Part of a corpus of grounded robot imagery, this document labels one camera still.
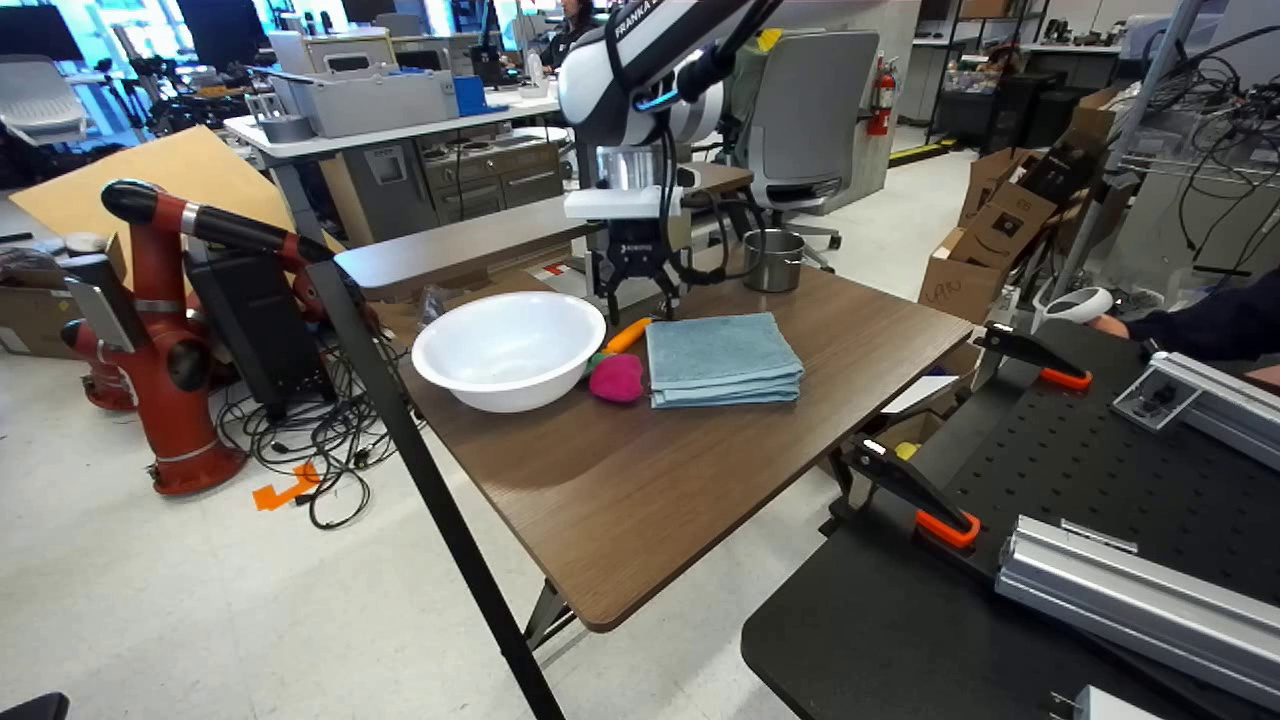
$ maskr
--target black table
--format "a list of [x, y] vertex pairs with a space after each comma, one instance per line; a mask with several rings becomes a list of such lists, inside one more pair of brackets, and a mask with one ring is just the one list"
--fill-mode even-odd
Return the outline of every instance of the black table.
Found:
[[992, 385], [919, 446], [915, 462], [987, 520], [973, 554], [854, 514], [744, 622], [748, 667], [801, 714], [1043, 714], [1052, 690], [1083, 682], [1157, 714], [1258, 714], [992, 590], [996, 547], [1027, 511], [1280, 599], [1280, 477], [1199, 433], [1147, 437], [1111, 415], [1141, 370], [1133, 343], [1077, 327], [1048, 338], [1097, 370], [1093, 396]]

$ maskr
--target white bowl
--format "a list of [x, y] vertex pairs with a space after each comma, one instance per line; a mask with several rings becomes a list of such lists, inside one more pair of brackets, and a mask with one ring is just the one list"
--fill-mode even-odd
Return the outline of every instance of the white bowl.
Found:
[[479, 413], [557, 402], [587, 370], [605, 317], [558, 292], [504, 292], [459, 305], [413, 343], [413, 366]]

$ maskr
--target chair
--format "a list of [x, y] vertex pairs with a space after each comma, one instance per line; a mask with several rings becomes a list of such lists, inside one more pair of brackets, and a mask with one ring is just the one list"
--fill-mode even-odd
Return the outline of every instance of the chair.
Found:
[[784, 33], [763, 56], [759, 93], [739, 119], [756, 176], [752, 195], [774, 226], [829, 235], [829, 247], [839, 247], [839, 231], [797, 222], [797, 215], [823, 215], [831, 190], [850, 178], [850, 131], [875, 46], [875, 33]]
[[33, 147], [72, 143], [89, 131], [75, 93], [43, 56], [0, 56], [0, 124]]

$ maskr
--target floor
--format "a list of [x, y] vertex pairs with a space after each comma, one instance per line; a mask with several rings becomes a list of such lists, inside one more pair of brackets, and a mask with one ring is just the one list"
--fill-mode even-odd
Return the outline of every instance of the floor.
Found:
[[[896, 167], [834, 215], [831, 262], [915, 296], [967, 157]], [[72, 720], [526, 714], [405, 468], [374, 470], [342, 531], [253, 511], [240, 478], [198, 499], [147, 486], [132, 415], [96, 413], [78, 362], [0, 357], [0, 706], [69, 690]], [[512, 609], [541, 577], [435, 452]], [[819, 542], [831, 478], [807, 470], [621, 631], [568, 628], [541, 662], [568, 714], [791, 714], [739, 661], [744, 614]]]

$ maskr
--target black metal pole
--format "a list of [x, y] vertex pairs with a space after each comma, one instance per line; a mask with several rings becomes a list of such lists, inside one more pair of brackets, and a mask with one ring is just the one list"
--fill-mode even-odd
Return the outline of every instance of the black metal pole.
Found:
[[331, 319], [331, 333], [336, 333], [336, 343], [340, 343], [346, 366], [364, 385], [366, 406], [383, 418], [391, 443], [400, 446], [400, 458], [405, 458], [414, 492], [422, 495], [422, 505], [429, 505], [429, 511], [453, 553], [453, 564], [466, 581], [466, 590], [471, 590], [491, 639], [499, 642], [531, 714], [558, 720], [564, 713], [558, 713], [531, 649], [523, 642], [523, 631], [512, 620], [512, 609], [508, 609], [504, 590], [496, 587], [496, 581], [484, 564], [484, 553], [479, 553], [476, 534], [466, 531], [420, 429], [406, 415], [406, 390], [405, 390], [391, 360], [366, 336], [364, 306], [353, 299], [354, 286], [346, 283], [346, 277], [336, 261], [308, 262], [308, 277], [311, 277], [315, 296]]

